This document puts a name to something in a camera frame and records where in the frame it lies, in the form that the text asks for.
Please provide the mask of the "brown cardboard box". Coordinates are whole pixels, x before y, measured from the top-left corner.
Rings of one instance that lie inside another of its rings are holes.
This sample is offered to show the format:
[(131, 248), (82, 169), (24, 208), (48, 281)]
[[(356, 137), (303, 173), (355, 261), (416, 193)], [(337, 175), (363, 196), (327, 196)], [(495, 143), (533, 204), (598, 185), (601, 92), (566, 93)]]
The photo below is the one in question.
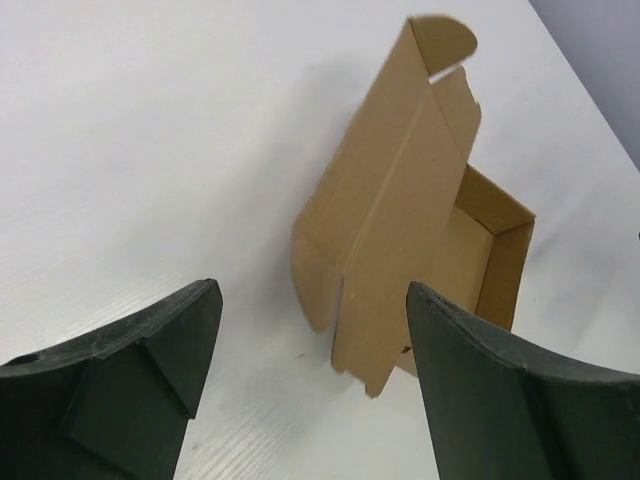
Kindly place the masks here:
[(292, 277), (331, 362), (377, 397), (414, 373), (405, 298), (426, 284), (510, 329), (534, 214), (471, 166), (481, 107), (463, 62), (474, 33), (409, 17), (292, 230)]

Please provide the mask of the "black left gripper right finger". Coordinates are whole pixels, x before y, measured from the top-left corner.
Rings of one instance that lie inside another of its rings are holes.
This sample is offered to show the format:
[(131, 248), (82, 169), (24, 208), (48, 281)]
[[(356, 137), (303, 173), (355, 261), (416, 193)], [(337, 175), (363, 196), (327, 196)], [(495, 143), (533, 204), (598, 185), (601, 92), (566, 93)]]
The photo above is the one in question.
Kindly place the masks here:
[(549, 351), (412, 282), (406, 310), (443, 479), (635, 479), (639, 378)]

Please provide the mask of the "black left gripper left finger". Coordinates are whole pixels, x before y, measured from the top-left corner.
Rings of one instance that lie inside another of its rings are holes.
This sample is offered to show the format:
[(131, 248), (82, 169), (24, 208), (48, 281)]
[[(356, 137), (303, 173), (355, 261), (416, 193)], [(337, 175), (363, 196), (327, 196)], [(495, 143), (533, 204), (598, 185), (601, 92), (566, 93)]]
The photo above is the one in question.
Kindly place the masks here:
[(223, 309), (217, 281), (1, 368), (5, 479), (170, 479)]

